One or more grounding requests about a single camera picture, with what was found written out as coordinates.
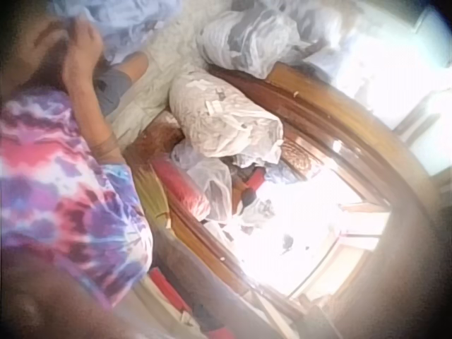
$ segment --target leg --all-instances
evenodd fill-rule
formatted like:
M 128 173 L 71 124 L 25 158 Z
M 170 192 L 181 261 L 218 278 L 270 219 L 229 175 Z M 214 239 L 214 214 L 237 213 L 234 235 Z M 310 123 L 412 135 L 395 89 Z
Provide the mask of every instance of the leg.
M 146 54 L 136 52 L 94 80 L 95 92 L 104 117 L 119 106 L 122 95 L 143 76 L 148 64 Z

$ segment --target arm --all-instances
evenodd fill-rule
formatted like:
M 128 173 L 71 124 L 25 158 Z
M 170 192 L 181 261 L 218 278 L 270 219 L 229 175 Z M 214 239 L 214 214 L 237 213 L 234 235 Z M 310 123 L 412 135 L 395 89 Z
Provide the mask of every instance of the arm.
M 100 165 L 125 163 L 117 140 L 100 112 L 92 81 L 67 86 L 81 135 Z
M 101 165 L 125 163 L 117 140 L 105 121 L 93 87 L 93 71 L 103 50 L 102 38 L 88 21 L 74 22 L 63 81 L 81 135 Z

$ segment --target hand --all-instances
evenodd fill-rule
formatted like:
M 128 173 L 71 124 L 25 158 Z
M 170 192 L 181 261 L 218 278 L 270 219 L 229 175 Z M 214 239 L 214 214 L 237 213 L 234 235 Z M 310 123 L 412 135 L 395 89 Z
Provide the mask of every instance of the hand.
M 68 89 L 80 82 L 92 83 L 94 68 L 104 49 L 99 32 L 81 18 L 74 20 L 70 36 L 63 66 L 63 82 Z

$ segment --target clothing pile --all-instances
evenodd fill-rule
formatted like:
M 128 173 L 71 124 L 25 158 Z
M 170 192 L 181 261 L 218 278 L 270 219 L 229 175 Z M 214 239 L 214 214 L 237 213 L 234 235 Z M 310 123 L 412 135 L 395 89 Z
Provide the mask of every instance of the clothing pile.
M 99 30 L 105 58 L 117 64 L 142 44 L 181 6 L 181 0 L 51 0 L 50 12 L 63 18 L 85 16 Z

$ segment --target red fabric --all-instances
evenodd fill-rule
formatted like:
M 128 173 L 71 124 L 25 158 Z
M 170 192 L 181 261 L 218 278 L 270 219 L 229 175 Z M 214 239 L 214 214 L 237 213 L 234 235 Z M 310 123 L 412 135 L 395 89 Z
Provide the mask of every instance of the red fabric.
M 257 168 L 253 175 L 248 179 L 246 185 L 257 191 L 259 187 L 265 182 L 265 170 L 262 167 Z
M 150 161 L 165 188 L 199 221 L 210 212 L 210 203 L 191 177 L 182 172 L 167 155 L 159 155 Z
M 189 305 L 186 304 L 179 293 L 177 293 L 177 291 L 170 285 L 170 283 L 166 280 L 166 278 L 158 268 L 153 268 L 152 270 L 150 270 L 148 275 L 175 309 L 177 309 L 181 313 L 183 311 L 186 311 L 190 314 L 193 314 Z
M 234 334 L 226 327 L 220 328 L 216 331 L 204 333 L 209 339 L 235 339 Z

